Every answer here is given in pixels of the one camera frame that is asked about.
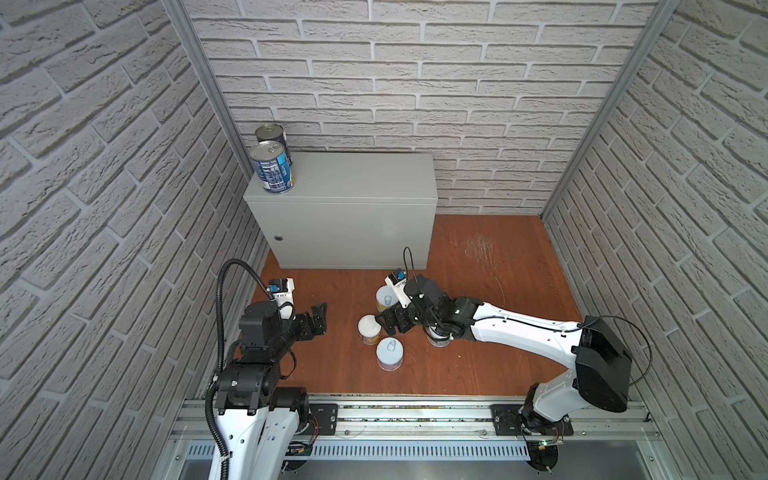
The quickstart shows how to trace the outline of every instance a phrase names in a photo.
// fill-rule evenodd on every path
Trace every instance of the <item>brown wooden board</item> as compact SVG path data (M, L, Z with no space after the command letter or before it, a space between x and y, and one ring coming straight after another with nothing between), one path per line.
M425 276L450 296L473 296L515 312L581 321L565 275L538 217L438 215ZM270 253L265 282L292 277L297 312L328 303L328 332L293 351L296 371L281 386L314 393L412 393L524 396L535 382L564 371L549 359L510 346L455 340L430 345L423 331L398 334L403 363L385 372L376 348L364 345L357 322L377 314L376 290L385 270L284 270ZM257 289L254 301L264 300ZM283 360L283 372L293 361Z

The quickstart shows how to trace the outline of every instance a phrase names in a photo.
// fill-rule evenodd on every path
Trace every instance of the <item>brick wall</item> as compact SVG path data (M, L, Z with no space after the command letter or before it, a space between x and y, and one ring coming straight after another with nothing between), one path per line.
M439 214L538 214L654 2L185 0L247 146L426 151Z
M246 181L161 2L0 18L0 478L144 480L214 346L212 270L254 248Z
M766 15L684 0L546 221L581 310L647 332L638 387L687 478L768 476Z

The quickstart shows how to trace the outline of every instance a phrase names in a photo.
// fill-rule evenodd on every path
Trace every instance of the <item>black cable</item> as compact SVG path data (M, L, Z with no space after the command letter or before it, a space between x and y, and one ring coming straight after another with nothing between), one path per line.
M243 344L243 340L241 339L237 339L234 342L232 342L232 344L230 345L230 348L227 349L227 357L224 362L226 365L229 365L232 362L232 357L235 356L235 350L237 349L238 346L242 344Z
M289 373L288 375L281 375L281 376L280 376L280 379L281 379L281 380L288 380L288 377L290 377L290 374L296 371L296 366L299 364L299 363L296 361L296 354L295 354L295 353L293 353L293 350L291 350L291 349L288 349L288 353L290 353L290 355L291 355L291 358L293 358L293 370L291 370L291 371L290 371L290 373Z

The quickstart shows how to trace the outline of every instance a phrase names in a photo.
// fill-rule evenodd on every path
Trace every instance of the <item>white brick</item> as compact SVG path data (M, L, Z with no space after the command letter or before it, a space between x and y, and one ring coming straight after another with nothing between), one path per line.
M297 147L372 147L373 137L350 135L292 135L291 146Z
M192 90L197 86L197 76L194 74L192 68L187 69L183 75L179 77L176 83L172 84L152 105L152 112L157 119L161 122L165 122L176 109L181 105L181 102L187 99Z
M203 48L208 58L256 58L250 40L203 40Z
M574 112L568 112L563 120L563 125L578 125L586 127L592 121L593 114L579 114Z
M242 94L230 93L224 97L230 106L277 106L277 107L314 107L315 97L311 94Z
M0 134L58 99L58 91L39 69L3 85L0 87Z
M4 33L0 38L0 81L89 36L93 28L75 5Z
M112 142L98 161L91 162L70 181L69 189L89 204L156 130L157 125L149 115L139 117Z
M742 84L716 73L701 94L728 110L739 121L768 135L768 101Z
M768 53L768 21L765 18L755 18L750 29L741 38L742 43L752 48Z
M410 135L407 137L390 137L379 135L376 146L383 147L458 147L457 137L422 137Z
M595 47L544 47L520 45L489 45L486 61L535 61L537 63L589 63Z
M758 179L741 162L710 143L710 139L688 120L682 119L672 134L688 146L701 163L707 165L720 181L735 190L747 203L768 190L765 179Z
M84 0L83 5L99 27L137 11L150 0Z
M118 98L91 122L91 126L106 141L114 140L169 84L165 72L156 71Z
M212 60L217 75L306 75L305 61L300 60Z
M340 41L419 41L419 24L369 22L302 22L304 38Z
M7 0L3 3L3 18L10 24L16 24L20 20L28 20L47 10L52 10L59 5L68 3L68 0Z
M43 155L130 86L122 69L113 67L20 127L13 137L30 153Z
M373 3L373 20L454 20L485 22L488 5L463 2L399 2L378 0Z
M584 27L546 25L541 43L634 45L642 27Z
M194 27L200 38L300 38L299 26L292 20L205 18L195 20Z
M768 58L746 48L734 46L703 28L691 27L680 46L695 51L698 56L757 90L762 90L768 85Z
M416 97L413 95L334 95L319 96L320 107L333 108L414 108Z
M103 35L57 56L45 66L45 70L64 91L70 91L133 50L146 38L141 23L136 18L130 18Z
M20 174L29 165L22 154L13 148L7 141L0 139L0 158L3 166L0 168L0 186Z
M463 24L427 24L426 41L499 42L526 44L536 39L536 25L463 25Z
M48 162L23 181L0 192L0 230L9 231L48 199L78 170L101 153L102 144L90 128L74 136Z
M373 113L370 110L281 108L277 114L281 121L373 121Z
M189 123L189 114L179 109L176 114L165 122L163 127L138 151L125 165L126 170L138 178L144 178L147 171L155 162L160 160L170 148L176 137Z
M370 43L329 42L329 41L260 41L259 51L263 57L275 58L320 58L320 59L371 59Z
M170 77L176 80L179 75L183 74L187 67L190 66L189 58L183 47L176 47L165 60L163 60L166 70L170 74Z
M608 23L613 5L498 3L494 22L511 23Z
M537 65L531 67L531 80L611 80L620 67L597 65Z
M473 80L375 80L376 92L389 94L474 94L476 88Z
M368 20L366 0L286 0L280 3L243 0L245 13L266 18Z
M32 258L40 254L67 224L78 208L65 195L47 202L21 228L0 243L0 283L5 284Z
M416 126L417 135L482 135L501 137L506 130L504 125L472 125L472 124L419 124Z
M324 124L323 133L331 135L411 135L413 134L413 124Z
M639 81L632 82L628 93L666 128L669 128L672 122L680 116L680 112L675 107Z
M170 18L168 18L168 14L165 12L163 2L155 2L142 8L139 11L139 19L150 35L170 23Z
M546 148L548 138L517 138L517 137L465 137L462 142L467 148Z
M240 16L237 0L184 0L192 17L208 15Z
M376 110L376 121L452 122L463 123L466 111L450 110Z
M382 61L313 61L314 75L320 77L415 77L416 63Z
M149 41L132 53L123 62L123 67L134 82L144 77L159 64L166 55L179 45L179 38L173 25L168 25L159 33L150 37Z
M480 45L425 45L377 43L374 47L376 60L410 61L477 61Z
M663 38L656 42L654 49L650 52L650 58L653 58L693 87L700 85L710 72L710 69L704 63Z
M596 111L602 103L602 98L568 98L568 97L523 97L515 110L533 111Z
M422 95L419 108L487 108L510 110L515 104L515 97L460 97L458 95Z
M683 0L677 11L731 38L741 33L752 18L749 12L720 0Z
M768 224L751 211L745 210L742 202L706 168L697 167L688 176L688 181L752 245L758 250L768 251Z
M575 95L578 81L504 81L482 80L479 95Z
M22 276L41 288L49 288L134 188L135 184L126 174L118 176L91 205L91 209L61 232Z
M270 77L274 91L373 92L373 82L363 78L279 78Z
M562 116L558 113L473 110L469 114L469 120L475 123L489 124L557 125Z
M633 5L625 3L619 9L614 23L629 25L645 25L650 13L654 10L654 4Z
M422 78L497 78L521 80L525 65L492 63L424 63Z
M629 47L608 47L604 46L598 53L597 63L607 64L623 64L627 60L629 52L632 51Z
M234 118L236 121L244 120L255 120L255 121L267 121L267 120L274 120L272 118L272 111L269 108L255 108L255 107L247 107L247 108L233 108L230 107L230 112L232 112L232 118Z
M764 137L759 137L738 125L723 141L733 154L745 161L752 168L759 171L764 177L768 177L768 164L765 161L765 152L768 143Z
M733 120L727 115L695 95L665 71L654 82L654 90L714 137L721 136L733 125Z

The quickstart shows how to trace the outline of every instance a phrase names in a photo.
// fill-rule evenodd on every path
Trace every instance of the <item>food can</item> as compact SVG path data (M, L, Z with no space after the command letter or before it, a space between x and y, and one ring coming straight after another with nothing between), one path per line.
M293 165L293 159L290 157L290 149L288 148L288 142L286 141L286 132L283 127L278 124L266 124L256 129L256 139L258 141L274 140L279 141L286 149L286 158L288 159L288 165Z
M250 164L268 193L282 194L293 187L293 173L280 142L260 141L250 151Z

